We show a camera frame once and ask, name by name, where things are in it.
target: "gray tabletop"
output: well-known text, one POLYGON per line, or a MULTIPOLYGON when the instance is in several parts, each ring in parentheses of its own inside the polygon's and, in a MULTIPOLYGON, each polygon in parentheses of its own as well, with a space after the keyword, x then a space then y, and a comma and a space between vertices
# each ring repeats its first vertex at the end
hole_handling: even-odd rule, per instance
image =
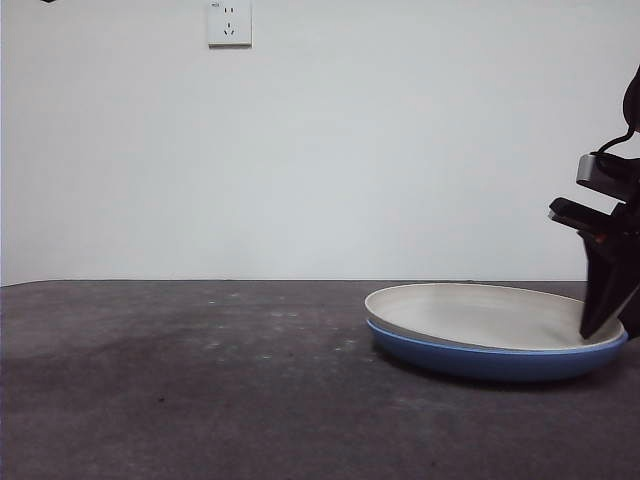
POLYGON ((364 323, 395 284, 5 287, 3 478, 640 478, 640 342, 558 383, 428 373, 364 323))

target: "white wall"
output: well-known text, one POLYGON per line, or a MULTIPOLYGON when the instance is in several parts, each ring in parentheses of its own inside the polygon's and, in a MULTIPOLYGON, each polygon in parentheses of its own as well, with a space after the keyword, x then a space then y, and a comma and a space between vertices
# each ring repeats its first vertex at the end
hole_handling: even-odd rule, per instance
POLYGON ((640 2, 254 0, 213 51, 205 4, 3 1, 5 284, 584 278, 547 206, 613 205, 640 2))

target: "stacked plates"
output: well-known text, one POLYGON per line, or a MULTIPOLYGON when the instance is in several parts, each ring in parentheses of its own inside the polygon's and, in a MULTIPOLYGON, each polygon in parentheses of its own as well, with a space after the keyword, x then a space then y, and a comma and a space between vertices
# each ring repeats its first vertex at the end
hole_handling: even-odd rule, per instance
POLYGON ((403 285, 372 293, 365 306, 376 341, 392 355, 477 379, 575 377, 612 360, 627 340, 616 318, 585 340, 582 302, 517 288, 403 285))

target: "electrical outlet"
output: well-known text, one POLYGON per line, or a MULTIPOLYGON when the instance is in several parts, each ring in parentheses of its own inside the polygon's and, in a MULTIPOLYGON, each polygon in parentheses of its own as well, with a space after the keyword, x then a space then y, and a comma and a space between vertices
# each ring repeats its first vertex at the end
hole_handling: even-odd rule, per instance
POLYGON ((251 0, 209 1, 209 46, 250 46, 251 0))

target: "plate rim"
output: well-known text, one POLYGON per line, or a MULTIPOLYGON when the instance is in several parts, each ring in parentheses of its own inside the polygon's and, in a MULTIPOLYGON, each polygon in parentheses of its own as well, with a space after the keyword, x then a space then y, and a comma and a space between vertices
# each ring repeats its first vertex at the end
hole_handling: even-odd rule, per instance
MULTIPOLYGON (((404 285, 393 285, 390 287, 385 287, 385 288, 381 288, 379 290, 376 290, 374 292, 371 292, 370 294, 368 294, 364 300, 364 305, 365 308, 367 310, 367 313, 369 314, 370 317, 373 317, 373 320, 377 320, 378 322, 381 322, 383 324, 389 324, 391 322, 389 322, 388 320, 385 320, 383 318, 381 318, 379 315, 377 315, 373 309, 371 308, 371 306, 369 305, 370 299, 375 296, 375 295, 379 295, 383 292, 386 292, 388 290, 395 290, 395 289, 402 289, 402 288, 407 288, 407 287, 430 287, 430 286, 463 286, 463 287, 481 287, 481 288, 495 288, 495 289, 500 289, 500 290, 517 290, 519 292, 528 292, 528 293, 532 293, 532 294, 537 294, 537 295, 545 295, 545 296, 551 296, 551 297, 556 297, 556 298, 560 298, 563 300, 570 300, 571 302, 575 302, 575 303, 579 303, 579 304, 584 304, 584 302, 582 300, 577 300, 575 298, 571 298, 571 297, 567 297, 564 295, 558 295, 555 293, 548 293, 548 292, 541 292, 539 290, 532 290, 532 289, 528 289, 528 288, 519 288, 519 287, 506 287, 506 286, 502 286, 502 285, 489 285, 489 284, 484 284, 484 283, 460 283, 460 282, 429 282, 429 283, 408 283, 408 284, 404 284, 404 285)), ((427 335, 427 334, 420 334, 420 335, 424 335, 427 337, 431 337, 433 338, 433 341, 429 341, 429 340, 425 340, 425 339, 418 339, 418 338, 411 338, 411 337, 406 337, 403 335, 400 335, 398 333, 395 332, 390 332, 388 330, 385 330, 383 327, 381 327, 380 325, 375 325, 375 327, 379 328, 380 330, 384 331, 384 332, 388 332, 389 334, 395 335, 400 339, 406 339, 406 340, 412 340, 412 341, 416 341, 416 342, 421 342, 424 343, 425 345, 431 345, 431 346, 451 346, 454 348, 463 348, 465 350, 469 350, 469 351, 478 351, 478 352, 487 352, 487 351, 491 351, 491 350, 495 350, 495 351, 499 351, 499 352, 571 352, 573 350, 576 350, 578 352, 585 352, 588 350, 594 350, 597 349, 598 347, 604 347, 604 346, 608 346, 611 343, 615 343, 617 341, 620 340, 620 338, 624 337, 625 341, 628 338, 628 333, 627 331, 624 329, 624 326, 622 325, 622 323, 616 319, 617 322, 617 333, 616 335, 612 336, 611 338, 602 340, 600 342, 597 343, 593 343, 590 345, 583 345, 583 346, 578 346, 578 347, 571 347, 571 348, 545 348, 545 349, 524 349, 524 348, 509 348, 509 347, 496 347, 496 346, 490 346, 490 345, 479 345, 479 344, 475 344, 475 343, 466 343, 466 342, 460 342, 458 340, 452 340, 449 338, 445 338, 445 337, 438 337, 435 335, 427 335)))
POLYGON ((629 337, 629 334, 623 330, 621 334, 615 339, 605 342, 605 343, 597 343, 595 345, 590 345, 588 347, 578 347, 578 348, 566 348, 566 349, 547 349, 547 350, 516 350, 516 349, 505 349, 505 348, 496 348, 496 347, 483 347, 477 348, 475 346, 468 346, 469 344, 460 344, 460 345, 452 345, 445 343, 435 343, 435 342, 427 342, 425 340, 418 340, 410 337, 403 337, 402 335, 398 335, 394 332, 390 332, 388 330, 383 329, 379 325, 376 325, 371 321, 371 319, 367 319, 367 325, 372 330, 386 335, 397 340, 401 340, 403 342, 414 343, 423 347, 437 348, 443 350, 451 350, 454 352, 466 352, 466 353, 484 353, 488 355, 517 355, 517 356, 553 356, 553 355, 578 355, 584 353, 594 353, 602 350, 609 350, 618 348, 624 345, 629 337))

